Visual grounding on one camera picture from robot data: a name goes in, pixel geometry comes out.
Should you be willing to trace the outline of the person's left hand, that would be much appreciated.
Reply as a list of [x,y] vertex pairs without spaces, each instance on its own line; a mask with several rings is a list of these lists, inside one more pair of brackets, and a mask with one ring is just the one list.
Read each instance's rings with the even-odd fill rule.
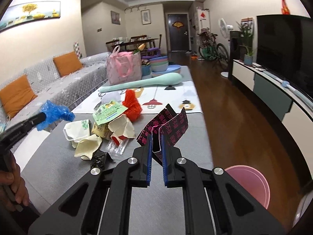
[[[25,186],[25,181],[21,177],[20,166],[16,163],[16,159],[12,153],[10,153],[11,158],[11,172],[6,172],[1,170],[1,186],[8,186],[15,194],[15,201],[18,204],[28,206],[29,204],[29,194]],[[14,212],[16,210],[15,205],[9,199],[7,193],[1,188],[1,203],[4,207],[10,211]]]

